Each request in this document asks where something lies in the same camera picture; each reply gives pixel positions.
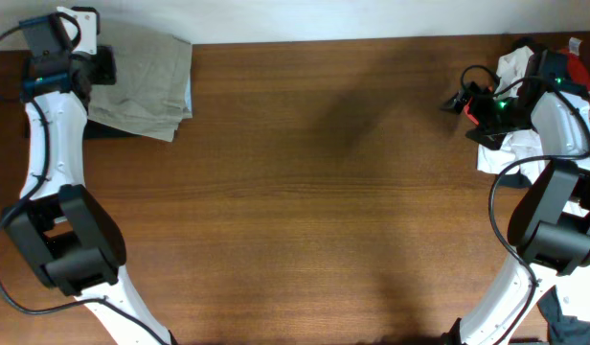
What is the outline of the khaki green shorts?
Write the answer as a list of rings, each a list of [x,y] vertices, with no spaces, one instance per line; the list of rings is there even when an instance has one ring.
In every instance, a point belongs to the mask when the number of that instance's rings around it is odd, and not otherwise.
[[[113,20],[102,23],[98,42],[112,48],[116,83],[93,87],[89,119],[171,142],[180,123],[193,116],[192,44]]]

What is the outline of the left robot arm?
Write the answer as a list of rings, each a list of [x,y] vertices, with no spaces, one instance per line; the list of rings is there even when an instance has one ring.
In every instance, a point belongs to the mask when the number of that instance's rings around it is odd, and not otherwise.
[[[126,269],[126,248],[114,219],[85,187],[82,141],[94,85],[116,81],[110,47],[92,53],[43,50],[28,61],[21,100],[30,130],[27,179],[6,209],[6,233],[35,277],[69,301],[45,309],[16,302],[29,315],[87,307],[118,344],[172,344],[175,339],[149,311]]]

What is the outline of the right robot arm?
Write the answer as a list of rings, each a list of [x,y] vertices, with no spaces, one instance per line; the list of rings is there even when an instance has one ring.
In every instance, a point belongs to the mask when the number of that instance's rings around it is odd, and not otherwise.
[[[524,77],[518,97],[463,85],[446,106],[481,106],[477,132],[505,134],[527,126],[542,152],[529,160],[546,167],[514,209],[507,233],[497,232],[509,255],[483,301],[441,337],[443,344],[506,344],[549,289],[575,281],[590,285],[589,94],[564,78]]]

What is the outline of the white printed t-shirt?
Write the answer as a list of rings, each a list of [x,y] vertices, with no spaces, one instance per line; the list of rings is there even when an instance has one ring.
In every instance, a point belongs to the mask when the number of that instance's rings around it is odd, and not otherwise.
[[[522,47],[498,59],[496,75],[500,78],[498,90],[525,76],[527,64],[533,51]],[[499,150],[478,146],[477,169],[483,173],[498,174],[514,161],[539,156],[542,147],[539,135],[531,130],[510,132],[504,138]]]

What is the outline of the red lettered garment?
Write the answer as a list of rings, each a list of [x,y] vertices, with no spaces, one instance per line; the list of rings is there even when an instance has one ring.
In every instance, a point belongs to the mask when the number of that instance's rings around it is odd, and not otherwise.
[[[570,37],[560,52],[568,56],[568,72],[572,80],[584,84],[590,95],[590,40]]]

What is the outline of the dark grey garment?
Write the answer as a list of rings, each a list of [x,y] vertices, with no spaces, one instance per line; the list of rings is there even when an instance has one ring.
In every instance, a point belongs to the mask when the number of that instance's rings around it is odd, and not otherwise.
[[[551,345],[590,345],[590,322],[564,315],[554,287],[538,300],[537,306],[547,322]]]

